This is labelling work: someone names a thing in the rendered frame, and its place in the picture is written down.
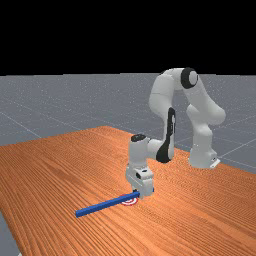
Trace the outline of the long blue stick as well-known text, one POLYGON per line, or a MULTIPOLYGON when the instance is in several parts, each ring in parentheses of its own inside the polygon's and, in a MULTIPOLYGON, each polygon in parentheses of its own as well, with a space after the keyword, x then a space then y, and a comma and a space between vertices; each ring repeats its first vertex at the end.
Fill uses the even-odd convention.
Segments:
POLYGON ((130 194, 124 194, 124 195, 121 195, 117 198, 113 198, 111 200, 107 200, 107 201, 104 201, 104 202, 101 202, 101 203, 98 203, 98 204, 95 204, 95 205, 88 206, 86 208, 82 208, 80 210, 76 210, 75 211, 75 216, 77 218, 79 218, 79 217, 94 213, 96 211, 100 211, 100 210, 103 210, 105 208, 115 206, 117 204, 122 204, 122 203, 125 203, 127 201, 131 201, 133 199, 138 199, 139 196, 140 196, 139 191, 133 191, 130 194))

